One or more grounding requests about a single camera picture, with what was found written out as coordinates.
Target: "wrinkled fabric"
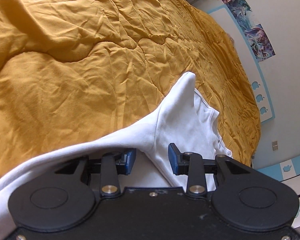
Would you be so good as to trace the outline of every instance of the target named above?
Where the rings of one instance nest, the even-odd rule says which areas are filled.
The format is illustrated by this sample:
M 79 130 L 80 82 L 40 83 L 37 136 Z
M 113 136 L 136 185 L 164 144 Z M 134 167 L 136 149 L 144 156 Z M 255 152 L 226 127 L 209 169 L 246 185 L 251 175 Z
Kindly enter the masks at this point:
M 0 0 L 0 177 L 152 112 L 186 71 L 246 165 L 260 138 L 229 37 L 184 0 Z

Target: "white t-shirt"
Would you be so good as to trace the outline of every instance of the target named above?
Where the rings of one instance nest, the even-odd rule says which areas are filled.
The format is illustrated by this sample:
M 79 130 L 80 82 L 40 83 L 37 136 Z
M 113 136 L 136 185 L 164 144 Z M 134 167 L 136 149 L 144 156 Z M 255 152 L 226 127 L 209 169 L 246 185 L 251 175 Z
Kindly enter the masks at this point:
M 107 148 L 137 148 L 131 175 L 119 177 L 122 187 L 186 188 L 187 176 L 172 173 L 170 143 L 175 143 L 181 152 L 196 152 L 205 159 L 214 159 L 217 154 L 232 156 L 217 130 L 219 112 L 206 103 L 194 84 L 195 75 L 184 73 L 158 108 L 133 125 L 92 142 L 32 158 L 4 175 L 0 179 L 0 240 L 16 227 L 8 210 L 10 194 L 57 163 Z M 208 190 L 214 190 L 213 176 L 206 177 Z

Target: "screw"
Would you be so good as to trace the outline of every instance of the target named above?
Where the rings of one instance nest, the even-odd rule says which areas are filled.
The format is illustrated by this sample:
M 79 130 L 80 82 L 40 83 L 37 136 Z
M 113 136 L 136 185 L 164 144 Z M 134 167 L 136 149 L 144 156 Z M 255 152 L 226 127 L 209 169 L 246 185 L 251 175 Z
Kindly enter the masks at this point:
M 18 236 L 16 236 L 16 240 L 27 240 L 27 239 L 23 235 L 18 235 Z
M 112 193 L 117 192 L 118 188 L 114 185 L 106 185 L 106 186 L 103 186 L 101 190 L 103 193 L 112 194 Z
M 205 190 L 206 189 L 200 185 L 194 185 L 189 188 L 189 191 L 194 194 L 201 194 L 201 193 L 205 192 Z
M 150 197 L 156 197 L 157 195 L 158 195 L 158 193 L 156 193 L 156 192 L 150 192 L 150 194 L 149 194 Z

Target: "quilted bedding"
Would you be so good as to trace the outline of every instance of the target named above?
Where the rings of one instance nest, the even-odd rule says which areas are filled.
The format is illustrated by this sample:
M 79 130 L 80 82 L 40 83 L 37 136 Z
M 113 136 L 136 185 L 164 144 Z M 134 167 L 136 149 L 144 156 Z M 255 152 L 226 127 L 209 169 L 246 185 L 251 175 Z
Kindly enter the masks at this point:
M 0 177 L 153 111 L 185 71 L 250 164 L 260 118 L 220 26 L 184 0 L 0 0 Z

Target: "white shirt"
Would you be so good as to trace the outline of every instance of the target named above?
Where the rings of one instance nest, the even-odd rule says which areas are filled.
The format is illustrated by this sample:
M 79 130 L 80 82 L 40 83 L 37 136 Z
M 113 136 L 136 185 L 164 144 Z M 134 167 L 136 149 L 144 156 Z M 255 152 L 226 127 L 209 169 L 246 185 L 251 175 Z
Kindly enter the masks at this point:
M 184 73 L 158 108 L 133 125 L 92 142 L 37 156 L 4 175 L 0 179 L 0 240 L 16 228 L 8 210 L 10 194 L 57 163 L 107 148 L 136 148 L 139 151 L 131 175 L 119 177 L 122 187 L 185 189 L 187 176 L 172 173 L 170 143 L 175 143 L 181 152 L 196 152 L 205 159 L 214 159 L 217 154 L 232 156 L 217 130 L 219 112 L 206 103 L 194 85 L 195 75 Z M 206 177 L 208 190 L 214 190 L 212 174 Z

